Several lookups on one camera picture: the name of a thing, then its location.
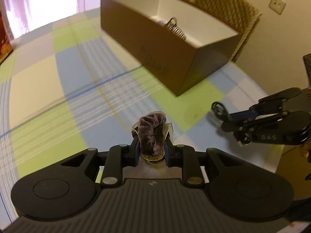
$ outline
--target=open box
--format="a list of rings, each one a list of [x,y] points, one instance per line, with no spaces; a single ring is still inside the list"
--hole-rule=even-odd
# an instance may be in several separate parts
[[[182,0],[101,0],[101,27],[175,95],[225,65],[242,35]],[[159,21],[177,18],[186,40]]]

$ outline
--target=table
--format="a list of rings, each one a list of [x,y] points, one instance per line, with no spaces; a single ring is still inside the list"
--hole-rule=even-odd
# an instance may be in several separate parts
[[[229,62],[176,97],[100,28],[99,9],[53,22],[15,41],[0,66],[0,228],[17,218],[10,190],[21,177],[88,147],[130,144],[141,116],[161,110],[174,144],[214,147],[275,171],[279,147],[239,147],[209,112],[222,101],[248,109],[266,93]],[[180,169],[128,167],[124,176],[178,177]]]

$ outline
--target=wicker chair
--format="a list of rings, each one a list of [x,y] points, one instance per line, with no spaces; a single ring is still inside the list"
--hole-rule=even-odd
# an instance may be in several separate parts
[[[230,59],[236,61],[262,13],[246,0],[194,0],[193,4],[243,34]]]

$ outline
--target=finger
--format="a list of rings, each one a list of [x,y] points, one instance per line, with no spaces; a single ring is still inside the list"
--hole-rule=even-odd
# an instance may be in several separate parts
[[[311,139],[308,139],[304,144],[303,147],[307,147],[311,149]]]
[[[301,156],[304,158],[309,157],[309,152],[300,152]]]
[[[303,151],[303,152],[308,152],[309,150],[311,149],[311,146],[309,144],[304,144],[300,151]]]
[[[299,152],[302,154],[302,153],[307,153],[308,152],[308,150],[306,149],[306,148],[304,148],[302,145],[299,145],[298,147],[298,150],[299,150]]]

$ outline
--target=blue stripe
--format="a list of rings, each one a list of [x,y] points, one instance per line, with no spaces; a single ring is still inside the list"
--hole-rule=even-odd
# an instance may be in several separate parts
[[[9,213],[7,212],[7,208],[5,207],[5,204],[4,204],[4,201],[3,201],[3,198],[2,198],[2,195],[1,195],[1,191],[0,191],[0,198],[1,198],[1,201],[3,203],[3,206],[4,206],[4,209],[5,209],[5,212],[7,213],[7,217],[9,218],[10,222],[12,223],[12,220],[9,216]]]
[[[248,99],[251,100],[251,102],[253,102],[254,104],[256,104],[257,102],[255,102],[246,92],[244,89],[242,89],[229,75],[227,75],[224,71],[220,70],[220,72],[227,77],[230,81],[232,81],[245,95]]]
[[[85,93],[87,93],[87,92],[89,92],[89,91],[95,89],[96,87],[100,87],[100,86],[102,86],[102,85],[104,85],[104,84],[106,84],[106,83],[108,83],[108,82],[110,82],[110,81],[113,81],[113,80],[115,80],[115,79],[117,79],[117,78],[119,78],[119,77],[121,77],[121,76],[123,76],[123,75],[125,75],[125,74],[129,74],[130,72],[135,71],[135,70],[137,70],[137,69],[139,69],[139,68],[141,68],[141,67],[142,67],[142,66],[136,67],[136,68],[134,68],[134,69],[132,69],[132,70],[129,70],[129,71],[125,71],[124,73],[121,73],[121,74],[119,74],[119,75],[117,75],[117,76],[114,76],[114,77],[112,77],[112,78],[110,78],[110,79],[104,80],[104,81],[102,81],[102,82],[100,82],[100,83],[98,83],[98,84],[96,84],[96,85],[93,85],[93,86],[91,86],[91,87],[89,87],[89,88],[87,88],[87,89],[85,89],[85,90],[83,90],[83,91],[81,91],[81,92],[79,92],[79,89],[76,90],[76,91],[74,91],[74,92],[72,92],[71,94],[74,94],[74,93],[76,93],[76,92],[78,92],[78,93],[76,93],[76,94],[74,94],[74,95],[72,95],[72,96],[67,96],[67,97],[66,97],[66,100],[63,100],[63,101],[61,101],[60,103],[55,104],[54,106],[52,106],[52,107],[50,107],[50,108],[44,110],[44,111],[41,112],[40,114],[35,115],[34,117],[30,118],[29,120],[27,120],[27,121],[25,121],[25,122],[19,124],[18,126],[12,128],[12,129],[10,129],[9,131],[5,132],[4,134],[1,134],[1,135],[0,135],[0,138],[3,138],[3,137],[5,137],[5,136],[7,136],[8,134],[10,134],[12,131],[16,130],[17,128],[19,128],[19,127],[23,126],[24,124],[30,122],[31,120],[34,120],[34,119],[37,118],[38,116],[40,116],[40,115],[42,115],[42,114],[44,114],[44,113],[50,111],[51,109],[53,109],[53,108],[55,108],[55,107],[57,107],[57,106],[59,106],[59,105],[65,103],[66,101],[69,101],[69,100],[72,100],[72,99],[74,99],[74,98],[77,98],[77,97],[79,97],[79,96],[81,96],[81,95],[83,95],[83,94],[85,94]]]

